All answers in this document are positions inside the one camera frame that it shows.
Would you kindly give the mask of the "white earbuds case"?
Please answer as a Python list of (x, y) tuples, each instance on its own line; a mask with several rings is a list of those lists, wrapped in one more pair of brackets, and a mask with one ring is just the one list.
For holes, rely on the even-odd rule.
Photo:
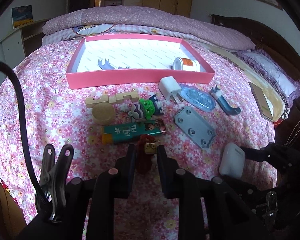
[(233, 142), (228, 143), (223, 151), (219, 173), (222, 176), (239, 179), (243, 174), (245, 152)]

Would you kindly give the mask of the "red haired toy figure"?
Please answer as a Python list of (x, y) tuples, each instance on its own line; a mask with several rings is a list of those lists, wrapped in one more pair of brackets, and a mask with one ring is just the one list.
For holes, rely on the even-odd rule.
[(152, 158), (157, 153), (155, 137), (143, 134), (136, 145), (136, 170), (139, 174), (146, 174), (151, 170)]

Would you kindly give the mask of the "grey metal mounting plate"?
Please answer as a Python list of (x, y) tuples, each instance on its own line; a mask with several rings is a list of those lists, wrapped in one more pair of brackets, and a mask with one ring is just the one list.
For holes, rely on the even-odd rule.
[(216, 136), (215, 129), (192, 107), (179, 110), (174, 122), (201, 149), (209, 148)]

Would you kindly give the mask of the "round wooden cylinder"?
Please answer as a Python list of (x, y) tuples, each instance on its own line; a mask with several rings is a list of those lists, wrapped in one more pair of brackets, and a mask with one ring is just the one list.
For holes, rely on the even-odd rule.
[(92, 109), (93, 120), (99, 125), (109, 125), (115, 118), (115, 108), (107, 102), (96, 104)]

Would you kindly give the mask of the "green frog cartoon keychain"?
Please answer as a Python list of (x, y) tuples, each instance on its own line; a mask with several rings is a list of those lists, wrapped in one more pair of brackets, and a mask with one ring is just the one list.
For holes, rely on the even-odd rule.
[(138, 102), (132, 104), (128, 116), (132, 120), (150, 120), (152, 116), (164, 115), (164, 109), (157, 94), (152, 95), (148, 99), (140, 99)]

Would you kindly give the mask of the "wooden comb shaped block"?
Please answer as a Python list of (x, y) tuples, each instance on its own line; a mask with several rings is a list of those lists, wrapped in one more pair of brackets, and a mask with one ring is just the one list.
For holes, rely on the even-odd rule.
[(85, 105), (87, 108), (93, 108), (99, 103), (109, 103), (111, 105), (123, 103), (126, 100), (130, 100), (131, 102), (138, 102), (140, 99), (137, 91), (132, 92), (124, 92), (117, 93), (114, 96), (102, 95), (98, 99), (94, 99), (93, 97), (86, 98)]

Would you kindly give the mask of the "blue white curved toy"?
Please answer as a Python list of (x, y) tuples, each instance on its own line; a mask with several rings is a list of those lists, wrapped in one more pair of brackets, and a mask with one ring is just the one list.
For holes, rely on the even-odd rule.
[(218, 86), (212, 87), (210, 90), (210, 94), (216, 100), (216, 102), (219, 104), (226, 115), (236, 116), (241, 113), (241, 109), (239, 107), (234, 108), (229, 105)]

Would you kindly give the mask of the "blue transparent correction tape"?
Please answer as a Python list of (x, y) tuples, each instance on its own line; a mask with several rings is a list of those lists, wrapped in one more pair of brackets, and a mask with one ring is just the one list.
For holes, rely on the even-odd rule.
[(181, 84), (180, 87), (179, 95), (194, 107), (205, 112), (211, 112), (215, 109), (216, 102), (207, 92), (184, 84)]

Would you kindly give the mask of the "white USB wall charger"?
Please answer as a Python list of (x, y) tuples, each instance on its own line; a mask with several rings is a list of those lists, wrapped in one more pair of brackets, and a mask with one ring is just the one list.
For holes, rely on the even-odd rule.
[(177, 104), (176, 97), (181, 92), (181, 86), (174, 77), (163, 77), (158, 84), (158, 89), (166, 101), (172, 100), (175, 105)]

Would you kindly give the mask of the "pink floral bed sheet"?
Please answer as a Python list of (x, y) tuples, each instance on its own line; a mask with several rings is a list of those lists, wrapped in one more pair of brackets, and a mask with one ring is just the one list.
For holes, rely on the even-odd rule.
[[(79, 41), (48, 44), (25, 58), (14, 72), (20, 80), (25, 100), (27, 137), (33, 168), (39, 177), (44, 146), (53, 144), (57, 152), (63, 145), (74, 147), (74, 158), (67, 180), (80, 177), (91, 179), (112, 168), (115, 161), (126, 155), (128, 143), (116, 142), (116, 135), (137, 139), (145, 132), (163, 132), (158, 137), (167, 155), (177, 160), (181, 168), (203, 179), (218, 175), (222, 150), (229, 142), (260, 149), (274, 142), (275, 128), (259, 113), (251, 93), (249, 80), (233, 63), (209, 51), (197, 42), (189, 42), (216, 72), (210, 85), (191, 84), (208, 91), (215, 85), (221, 88), (229, 103), (241, 109), (237, 116), (228, 116), (217, 105), (211, 112), (196, 109), (214, 129), (210, 145), (201, 149), (174, 122), (179, 110), (187, 102), (175, 105), (165, 101), (156, 83), (126, 84), (71, 90), (66, 80), (66, 69)], [(102, 128), (93, 120), (91, 109), (85, 105), (89, 96), (114, 96), (138, 90), (140, 98), (157, 94), (164, 115), (153, 116), (143, 128), (132, 123), (128, 109), (132, 103), (115, 105), (115, 119), (111, 144), (103, 145)], [(27, 174), (19, 130), (17, 98), (10, 80), (0, 86), (0, 179), (9, 194), (19, 204), (26, 222), (37, 214), (35, 189)], [(167, 200), (161, 191), (156, 158), (150, 157), (151, 170), (146, 175), (135, 175), (133, 192), (128, 200), (116, 200), (115, 239), (178, 239), (179, 202)]]

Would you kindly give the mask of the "silver metal spring clamp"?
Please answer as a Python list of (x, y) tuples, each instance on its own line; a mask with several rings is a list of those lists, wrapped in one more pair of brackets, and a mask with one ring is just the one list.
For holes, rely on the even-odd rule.
[(66, 144), (62, 147), (57, 159), (55, 156), (54, 146), (47, 144), (43, 152), (39, 185), (48, 203), (44, 204), (39, 194), (36, 194), (36, 209), (38, 212), (45, 212), (50, 221), (58, 223), (62, 221), (65, 212), (65, 186), (74, 156), (74, 148)]

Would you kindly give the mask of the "purple frilled pillow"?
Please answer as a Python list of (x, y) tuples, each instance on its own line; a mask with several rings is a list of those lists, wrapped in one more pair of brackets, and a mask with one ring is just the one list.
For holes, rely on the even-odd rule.
[(300, 96), (300, 83), (292, 79), (263, 49), (235, 53), (242, 61), (260, 73), (285, 98), (288, 108)]

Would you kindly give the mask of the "pink shallow cardboard box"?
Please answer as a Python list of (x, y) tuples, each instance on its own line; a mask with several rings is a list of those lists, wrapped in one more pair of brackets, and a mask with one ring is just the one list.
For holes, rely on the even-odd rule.
[[(201, 72), (173, 70), (175, 58), (199, 62)], [(108, 59), (114, 67), (102, 70), (98, 59)], [(66, 78), (71, 89), (129, 83), (157, 83), (173, 76), (180, 83), (208, 84), (215, 72), (205, 59), (182, 38), (147, 34), (104, 34), (87, 36), (79, 43)]]

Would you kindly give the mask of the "white bedside shelf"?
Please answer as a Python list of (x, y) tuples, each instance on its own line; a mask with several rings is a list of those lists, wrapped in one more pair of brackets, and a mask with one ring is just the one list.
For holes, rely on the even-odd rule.
[(14, 68), (23, 59), (42, 46), (45, 36), (43, 26), (49, 19), (22, 25), (0, 40), (4, 59), (8, 66)]

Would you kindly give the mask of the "blue yellow picture card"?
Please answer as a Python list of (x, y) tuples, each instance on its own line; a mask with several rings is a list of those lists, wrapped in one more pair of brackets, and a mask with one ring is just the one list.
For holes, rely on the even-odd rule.
[(13, 28), (33, 22), (32, 5), (11, 8)]

